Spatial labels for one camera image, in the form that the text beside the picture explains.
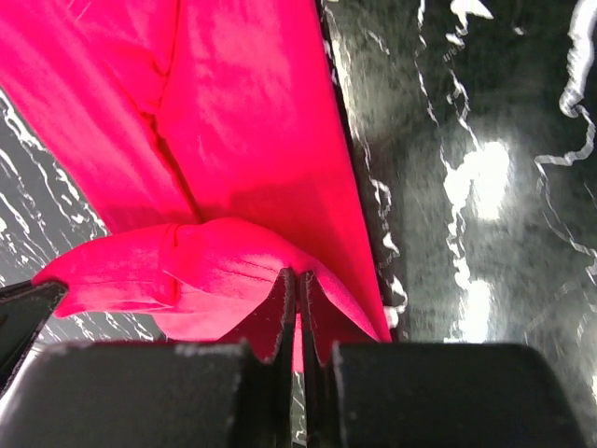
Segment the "bright pink t shirt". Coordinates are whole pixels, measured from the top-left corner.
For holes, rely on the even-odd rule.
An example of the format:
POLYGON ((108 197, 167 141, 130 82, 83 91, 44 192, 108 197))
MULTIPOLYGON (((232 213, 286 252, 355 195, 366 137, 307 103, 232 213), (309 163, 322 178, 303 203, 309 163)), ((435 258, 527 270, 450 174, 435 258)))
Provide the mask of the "bright pink t shirt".
POLYGON ((109 229, 35 276, 56 316, 216 341, 289 268, 321 358, 390 340, 313 1, 5 1, 1 86, 109 229))

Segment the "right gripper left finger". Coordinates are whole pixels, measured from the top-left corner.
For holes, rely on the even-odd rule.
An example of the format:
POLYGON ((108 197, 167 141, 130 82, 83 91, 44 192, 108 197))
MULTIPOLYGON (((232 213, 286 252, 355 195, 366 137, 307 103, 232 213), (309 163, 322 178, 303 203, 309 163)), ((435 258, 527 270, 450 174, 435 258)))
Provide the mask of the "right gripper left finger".
POLYGON ((1 301, 5 447, 288 447, 295 277, 217 343, 70 341, 17 361, 16 327, 62 286, 21 285, 1 301))

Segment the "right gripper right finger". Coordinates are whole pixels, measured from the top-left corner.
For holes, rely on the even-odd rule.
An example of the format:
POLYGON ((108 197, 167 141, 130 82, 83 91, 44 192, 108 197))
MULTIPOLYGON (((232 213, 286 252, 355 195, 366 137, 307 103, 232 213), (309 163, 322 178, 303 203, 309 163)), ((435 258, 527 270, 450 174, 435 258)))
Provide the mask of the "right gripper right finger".
POLYGON ((582 447, 546 360, 512 343, 374 343, 300 277, 310 447, 582 447))

